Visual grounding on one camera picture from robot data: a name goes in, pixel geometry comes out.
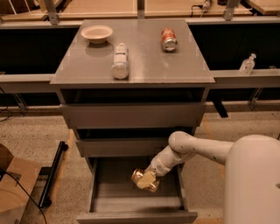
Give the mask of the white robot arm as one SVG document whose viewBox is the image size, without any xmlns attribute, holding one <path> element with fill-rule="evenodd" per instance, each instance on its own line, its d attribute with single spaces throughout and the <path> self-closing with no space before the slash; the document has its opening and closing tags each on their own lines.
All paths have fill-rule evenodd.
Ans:
<svg viewBox="0 0 280 224">
<path fill-rule="evenodd" d="M 225 142 L 176 131 L 132 180 L 154 192 L 161 177 L 195 154 L 225 166 L 224 224 L 280 224 L 280 141 L 269 136 Z"/>
</svg>

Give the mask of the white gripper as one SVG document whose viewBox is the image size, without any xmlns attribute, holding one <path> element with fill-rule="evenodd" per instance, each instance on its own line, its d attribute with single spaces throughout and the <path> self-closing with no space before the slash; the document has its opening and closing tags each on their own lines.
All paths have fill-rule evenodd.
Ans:
<svg viewBox="0 0 280 224">
<path fill-rule="evenodd" d="M 150 162 L 148 169 L 154 172 L 157 176 L 163 177 L 167 174 L 174 166 L 181 164 L 183 156 L 181 153 L 176 152 L 170 146 L 166 146 L 161 150 Z M 150 172 L 138 171 L 136 173 L 138 181 L 137 187 L 140 189 L 157 189 L 156 176 Z"/>
</svg>

